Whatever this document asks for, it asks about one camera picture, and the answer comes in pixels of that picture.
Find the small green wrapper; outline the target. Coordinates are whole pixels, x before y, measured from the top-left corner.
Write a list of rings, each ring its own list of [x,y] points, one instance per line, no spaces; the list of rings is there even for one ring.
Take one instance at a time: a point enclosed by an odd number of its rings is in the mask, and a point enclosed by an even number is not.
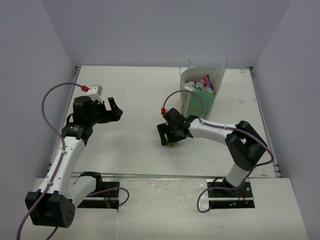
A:
[[[179,146],[179,144],[177,142],[168,142],[165,147],[168,148],[177,148]]]

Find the purple snack packet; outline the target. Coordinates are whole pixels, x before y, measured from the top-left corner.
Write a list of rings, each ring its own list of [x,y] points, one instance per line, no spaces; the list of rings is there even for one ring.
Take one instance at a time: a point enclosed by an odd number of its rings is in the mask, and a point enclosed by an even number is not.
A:
[[[208,92],[208,93],[215,93],[214,88],[211,84],[209,75],[204,76],[200,80],[185,81],[183,85],[193,90]]]

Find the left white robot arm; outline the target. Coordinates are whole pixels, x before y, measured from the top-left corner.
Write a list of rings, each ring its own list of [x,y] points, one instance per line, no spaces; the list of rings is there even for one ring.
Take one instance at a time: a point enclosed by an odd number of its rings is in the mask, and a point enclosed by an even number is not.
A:
[[[103,193],[104,184],[99,172],[85,171],[73,186],[69,182],[94,125],[117,122],[123,114],[113,97],[108,98],[108,103],[109,110],[104,102],[90,96],[74,99],[73,112],[62,129],[62,142],[52,166],[37,191],[30,191],[25,197],[35,226],[68,228],[83,200],[89,195],[96,197]]]

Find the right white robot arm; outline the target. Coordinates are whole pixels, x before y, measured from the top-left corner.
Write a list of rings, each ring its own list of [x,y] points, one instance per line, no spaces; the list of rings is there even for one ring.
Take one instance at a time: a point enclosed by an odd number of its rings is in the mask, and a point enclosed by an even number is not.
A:
[[[233,159],[233,165],[224,178],[223,192],[235,196],[241,184],[257,166],[267,151],[265,141],[247,122],[222,124],[190,115],[184,117],[178,110],[161,109],[165,123],[157,125],[162,146],[173,144],[187,138],[206,139],[225,145]]]

